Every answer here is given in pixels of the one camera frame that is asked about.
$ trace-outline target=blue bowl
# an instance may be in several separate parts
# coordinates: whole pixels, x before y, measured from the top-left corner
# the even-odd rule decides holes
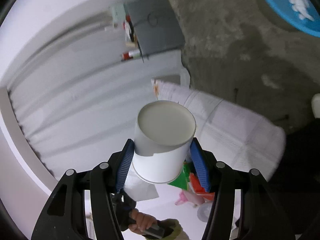
[[[299,13],[292,10],[292,4],[289,0],[265,0],[270,7],[286,22],[295,28],[308,33],[310,35],[320,37],[320,15],[316,8],[309,0],[310,7],[308,13],[314,18],[314,21],[309,19],[300,20]]]

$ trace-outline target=white cylinder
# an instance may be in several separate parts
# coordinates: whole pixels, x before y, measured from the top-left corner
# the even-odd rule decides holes
[[[196,120],[185,107],[171,101],[145,105],[138,114],[133,168],[146,182],[175,180],[196,131]]]

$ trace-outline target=cup bottom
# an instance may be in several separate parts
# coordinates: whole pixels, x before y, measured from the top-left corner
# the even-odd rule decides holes
[[[153,181],[149,181],[149,180],[141,177],[140,174],[136,171],[136,169],[135,169],[135,167],[134,167],[134,165],[133,165],[133,162],[132,162],[132,167],[133,167],[134,172],[138,175],[138,177],[139,177],[140,179],[142,179],[143,181],[145,181],[145,182],[147,182],[147,183],[150,183],[150,184],[168,184],[168,183],[173,182],[174,180],[176,180],[177,177],[179,177],[179,175],[181,174],[181,172],[180,172],[177,177],[175,177],[174,179],[169,180],[169,181],[167,181],[167,182],[153,182]]]

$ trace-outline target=human hand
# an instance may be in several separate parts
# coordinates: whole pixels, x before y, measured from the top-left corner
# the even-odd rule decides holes
[[[152,224],[157,224],[155,217],[139,212],[138,209],[132,209],[129,216],[136,221],[136,224],[129,225],[129,229],[138,235],[144,235],[144,230],[149,229]]]

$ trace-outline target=white cloth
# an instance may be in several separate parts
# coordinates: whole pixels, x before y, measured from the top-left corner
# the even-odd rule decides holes
[[[179,103],[193,114],[197,123],[195,137],[218,161],[240,171],[256,168],[266,180],[272,176],[285,147],[282,128],[213,95],[160,80],[153,83],[158,100]],[[233,222],[240,217],[240,200],[240,190],[236,190]]]

